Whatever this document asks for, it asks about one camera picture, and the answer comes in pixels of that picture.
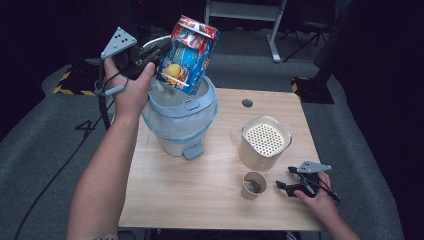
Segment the person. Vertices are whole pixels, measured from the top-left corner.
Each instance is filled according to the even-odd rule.
[[[112,59],[106,59],[104,66],[107,79],[118,72]],[[155,66],[149,63],[134,81],[127,81],[120,74],[109,81],[110,87],[126,87],[113,95],[113,124],[76,186],[69,210],[67,240],[117,239],[139,119],[147,103],[148,85],[154,73]],[[330,186],[327,174],[320,173],[320,177]],[[315,198],[309,198],[301,191],[295,191],[295,195],[311,209],[334,239],[359,239],[340,217],[333,199],[326,192],[318,191]]]

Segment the trash can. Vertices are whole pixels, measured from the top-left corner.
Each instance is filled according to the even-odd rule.
[[[193,159],[203,152],[205,133],[218,111],[218,98],[203,75],[195,95],[188,95],[153,79],[142,116],[162,148],[172,156]]]

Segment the shelf leg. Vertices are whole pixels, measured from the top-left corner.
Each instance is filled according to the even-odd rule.
[[[281,17],[283,16],[284,8],[286,6],[286,2],[287,2],[287,0],[281,0],[280,8],[278,10],[278,14],[277,14],[275,21],[274,21],[274,27],[272,28],[272,34],[271,35],[267,34],[267,36],[266,36],[269,48],[271,50],[272,59],[276,63],[281,62],[281,58],[280,58],[280,55],[278,54],[277,47],[275,46],[274,40],[275,40],[275,36],[277,35],[278,27],[280,26]]]

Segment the small dark hole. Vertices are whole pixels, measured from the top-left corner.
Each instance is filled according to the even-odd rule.
[[[243,104],[243,106],[245,106],[245,107],[252,107],[253,106],[253,102],[250,99],[244,99],[243,101],[241,101],[241,104]]]

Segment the wooden table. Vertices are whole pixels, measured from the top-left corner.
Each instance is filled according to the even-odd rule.
[[[288,172],[304,160],[319,162],[298,97],[293,93],[216,89],[218,114],[206,133],[204,152],[186,160],[168,155],[140,120],[121,227],[323,230],[297,198],[289,198],[275,181],[298,183]],[[242,105],[250,99],[253,106]],[[249,120],[269,115],[291,133],[293,142],[274,167],[262,174],[265,193],[246,200],[240,191],[250,171],[240,161],[241,129]]]

